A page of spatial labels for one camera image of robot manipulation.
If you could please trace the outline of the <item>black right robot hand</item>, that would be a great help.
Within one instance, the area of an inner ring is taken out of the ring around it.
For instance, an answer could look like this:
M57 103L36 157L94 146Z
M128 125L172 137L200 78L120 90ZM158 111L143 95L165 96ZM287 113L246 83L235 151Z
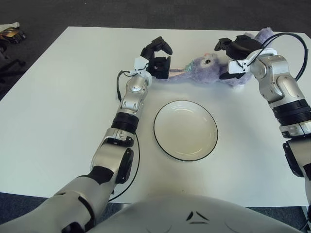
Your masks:
M226 55L233 60L243 60L250 53L259 50L261 46L259 41L247 35L238 35L234 41L229 38L219 39L214 50L224 50Z

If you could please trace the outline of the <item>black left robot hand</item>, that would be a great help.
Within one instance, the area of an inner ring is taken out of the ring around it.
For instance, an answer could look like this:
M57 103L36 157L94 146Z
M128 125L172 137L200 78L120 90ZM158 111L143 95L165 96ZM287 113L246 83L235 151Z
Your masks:
M149 61L147 71L156 79L166 80L169 77L171 57L155 57L155 52L164 51L168 55L173 54L172 48L161 37L152 40L149 45L143 48L141 56Z

